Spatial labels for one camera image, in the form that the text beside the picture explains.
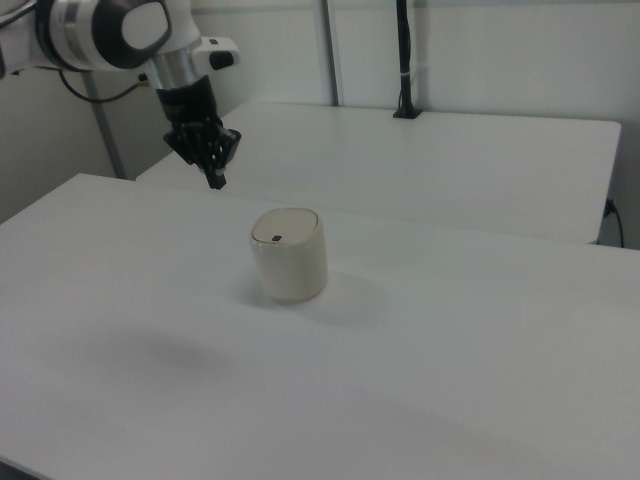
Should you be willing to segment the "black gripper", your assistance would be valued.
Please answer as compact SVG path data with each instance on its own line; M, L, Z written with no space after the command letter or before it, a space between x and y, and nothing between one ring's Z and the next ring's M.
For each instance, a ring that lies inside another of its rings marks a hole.
M172 127L163 135L164 142L188 165L196 165L211 189L222 189L225 169L236 154L241 133L220 127L214 148L206 137L204 126L221 125L209 77L178 88L157 89L156 94Z

